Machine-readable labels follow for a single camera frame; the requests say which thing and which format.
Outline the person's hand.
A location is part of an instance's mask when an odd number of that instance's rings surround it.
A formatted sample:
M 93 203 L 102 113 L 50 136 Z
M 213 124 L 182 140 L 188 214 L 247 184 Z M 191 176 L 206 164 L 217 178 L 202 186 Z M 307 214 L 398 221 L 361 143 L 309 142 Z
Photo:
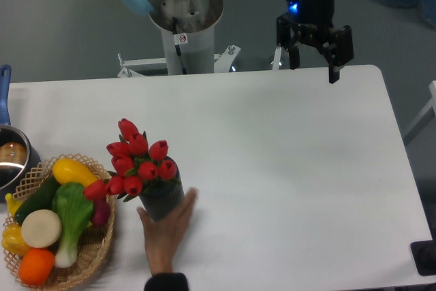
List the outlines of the person's hand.
M 152 276 L 173 273 L 173 258 L 188 229 L 198 196 L 190 188 L 183 201 L 163 219 L 153 221 L 141 207 L 137 213 L 143 226 L 144 249 Z

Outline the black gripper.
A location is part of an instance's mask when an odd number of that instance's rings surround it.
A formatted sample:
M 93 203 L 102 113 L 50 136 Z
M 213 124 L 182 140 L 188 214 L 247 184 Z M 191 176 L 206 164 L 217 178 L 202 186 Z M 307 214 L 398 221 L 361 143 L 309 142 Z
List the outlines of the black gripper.
M 328 63 L 328 81 L 340 79 L 341 68 L 354 58 L 352 28 L 334 29 L 334 0 L 287 0 L 288 9 L 276 19 L 278 47 L 288 53 L 290 69 L 300 67 L 298 42 L 313 47 Z

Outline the black sleeved forearm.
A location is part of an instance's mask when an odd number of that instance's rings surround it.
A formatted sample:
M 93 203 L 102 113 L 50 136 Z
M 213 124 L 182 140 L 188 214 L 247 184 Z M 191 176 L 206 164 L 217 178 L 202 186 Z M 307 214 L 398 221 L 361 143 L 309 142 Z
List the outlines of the black sleeved forearm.
M 189 284 L 183 273 L 160 273 L 144 285 L 144 291 L 188 291 Z

